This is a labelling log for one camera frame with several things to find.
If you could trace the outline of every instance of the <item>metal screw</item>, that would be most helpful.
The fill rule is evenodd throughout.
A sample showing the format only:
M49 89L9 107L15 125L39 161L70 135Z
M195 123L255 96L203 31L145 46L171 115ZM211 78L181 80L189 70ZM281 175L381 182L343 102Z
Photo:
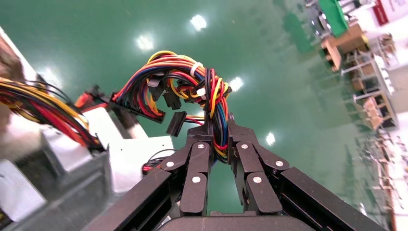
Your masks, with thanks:
M261 183L262 182L262 179L260 177L254 177L253 180L254 180L255 183Z
M201 181L201 178L200 177L193 177L192 178L192 182L193 183L198 183L198 182L200 182Z

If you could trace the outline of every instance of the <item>black connector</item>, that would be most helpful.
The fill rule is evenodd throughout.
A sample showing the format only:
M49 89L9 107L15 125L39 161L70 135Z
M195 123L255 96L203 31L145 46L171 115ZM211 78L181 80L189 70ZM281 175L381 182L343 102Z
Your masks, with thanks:
M149 92L152 94L153 101L157 101L165 90L162 82L163 76L152 76L147 83Z
M164 118L165 118L165 115L166 115L166 113L165 113L164 111L161 111L161 110L158 110L158 109L157 109L157 111L158 111L159 113L163 114L163 115L160 116L160 117L157 117L157 118L151 118L151 117L145 115L142 110L135 110L135 109L133 109L133 108L127 106L127 105L123 105L122 102L115 102L115 101L113 101L112 98L113 98L114 95L115 95L115 93L112 93L111 99L110 99L110 101L109 101L109 107L110 107L110 108L118 107L118 108L126 109L128 112L130 112L130 113L132 113L132 114L134 114L134 115L144 117L144 118L149 119L149 120L151 120L151 121L154 121L154 122L156 122L156 123L161 124L161 123L163 122L163 120L164 120Z
M186 116L187 112L175 112L173 117L171 118L166 133L175 137L179 136L181 127L186 120Z
M163 94L167 107L171 107L173 110L178 110L181 108L180 98L174 92L166 92Z

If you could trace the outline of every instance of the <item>red sign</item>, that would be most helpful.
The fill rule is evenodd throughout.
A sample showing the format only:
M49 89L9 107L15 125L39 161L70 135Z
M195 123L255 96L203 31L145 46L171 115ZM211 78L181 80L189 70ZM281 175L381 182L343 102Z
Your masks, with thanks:
M380 26L387 24L389 22L383 4L381 3L381 0L377 0L375 6L373 7L373 10Z

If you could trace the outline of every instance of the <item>white cable tie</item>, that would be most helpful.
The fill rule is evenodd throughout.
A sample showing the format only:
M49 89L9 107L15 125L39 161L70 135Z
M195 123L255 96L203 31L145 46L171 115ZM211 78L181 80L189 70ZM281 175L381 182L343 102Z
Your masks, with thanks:
M205 89L204 89L204 88L198 89L198 90L197 90L197 95L198 95L198 96L201 96L201 98L202 98L203 100L206 100L206 99L207 99L207 97L205 96Z
M200 62L196 62L196 63L194 63L194 65L192 66L191 71L190 71L190 75L191 75L192 77L194 77L194 72L195 72L195 70L197 70L197 68L198 68L199 66L204 67L203 64L200 63Z

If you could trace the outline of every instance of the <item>green epoxy floor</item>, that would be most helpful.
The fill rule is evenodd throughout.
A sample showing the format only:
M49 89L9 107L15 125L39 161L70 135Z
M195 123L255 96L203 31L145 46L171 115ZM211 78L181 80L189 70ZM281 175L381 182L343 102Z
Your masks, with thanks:
M3 0L0 26L39 73L52 72L73 98L95 83L105 92L120 89L159 50L188 55L227 81L240 77L243 86L228 100L237 124L253 128L263 146L342 199L377 214L365 189L374 180L356 160L356 137L366 133L348 114L352 91L326 64L302 6L302 0ZM207 22L201 31L190 23L197 14ZM140 36L152 41L151 50L138 47ZM170 112L163 100L158 107ZM183 109L199 113L196 105ZM140 120L149 136L162 136L170 119ZM174 139L176 148L187 128ZM208 188L210 210L242 211L229 166L214 167Z

